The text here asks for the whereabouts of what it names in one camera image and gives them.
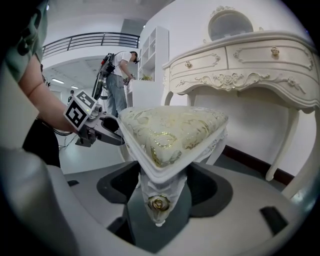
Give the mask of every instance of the white wall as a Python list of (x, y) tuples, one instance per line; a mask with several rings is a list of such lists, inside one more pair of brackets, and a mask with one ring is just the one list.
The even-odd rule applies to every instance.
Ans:
[[(285, 136), (287, 108), (259, 100), (216, 96), (213, 90), (199, 88), (195, 105), (227, 114), (227, 145), (272, 164)], [(300, 111), (291, 147), (279, 168), (295, 176), (310, 155), (315, 138), (315, 114)]]
[[(230, 6), (246, 15), (253, 26), (267, 30), (295, 33), (311, 40), (292, 12), (279, 0), (176, 0), (146, 24), (140, 41), (144, 42), (156, 26), (169, 30), (169, 58), (203, 45), (210, 14), (218, 6)], [(227, 144), (269, 164), (275, 159), (286, 131), (288, 114), (277, 105), (242, 98), (213, 96), (202, 87), (197, 106), (221, 110), (229, 115)], [(186, 105), (187, 97), (174, 95), (171, 105)], [(291, 147), (280, 168), (296, 175), (314, 145), (314, 114), (300, 114)]]

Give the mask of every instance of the ceiling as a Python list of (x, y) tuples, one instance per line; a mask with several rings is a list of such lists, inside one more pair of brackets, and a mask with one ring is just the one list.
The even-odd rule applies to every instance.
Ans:
[[(104, 56), (94, 56), (60, 63), (54, 67), (44, 69), (43, 75), (51, 85), (67, 89), (70, 89), (71, 86), (78, 87), (79, 89), (93, 88), (103, 57)], [(138, 65), (129, 62), (127, 66), (130, 73), (134, 73), (137, 77)], [(64, 83), (52, 81), (53, 78)]]
[(149, 20), (174, 0), (50, 0), (48, 22), (74, 15), (114, 14), (126, 19)]

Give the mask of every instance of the balcony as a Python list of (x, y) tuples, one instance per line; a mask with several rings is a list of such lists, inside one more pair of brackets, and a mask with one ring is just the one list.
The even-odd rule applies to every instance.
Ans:
[(85, 47), (117, 46), (139, 48), (140, 36), (117, 32), (94, 32), (69, 36), (43, 46), (43, 58)]

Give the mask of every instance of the triangular cushion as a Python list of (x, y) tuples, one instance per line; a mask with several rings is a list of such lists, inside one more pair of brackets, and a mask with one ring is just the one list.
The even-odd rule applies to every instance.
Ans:
[(129, 107), (119, 114), (124, 140), (154, 183), (196, 159), (226, 127), (228, 117), (203, 107)]

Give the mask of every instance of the floor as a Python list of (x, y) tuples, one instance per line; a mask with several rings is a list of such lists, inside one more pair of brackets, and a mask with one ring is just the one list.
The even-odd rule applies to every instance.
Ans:
[[(68, 147), (60, 150), (60, 164), (64, 174), (80, 173), (103, 167), (113, 166), (123, 162), (119, 154), (119, 147), (97, 140), (91, 147), (75, 145), (78, 137), (74, 134), (66, 137), (58, 136), (59, 145)], [(221, 155), (214, 164), (215, 166), (229, 169), (238, 173), (247, 174), (258, 179), (265, 178), (256, 170), (235, 161), (225, 155)], [(269, 182), (271, 186), (282, 191), (286, 186), (276, 180)]]
[(276, 188), (279, 191), (282, 191), (286, 187), (286, 185), (284, 185), (276, 180), (266, 181), (265, 177), (262, 176), (262, 174), (260, 172), (254, 170), (254, 169), (251, 169), (251, 168), (247, 167), (246, 165), (244, 165), (236, 160), (233, 160), (223, 154), (219, 156), (219, 158), (214, 163), (214, 165), (235, 171), (237, 173), (247, 174), (247, 175), (256, 177), (258, 179), (265, 181), (266, 183), (269, 183), (271, 186), (273, 186), (274, 188)]

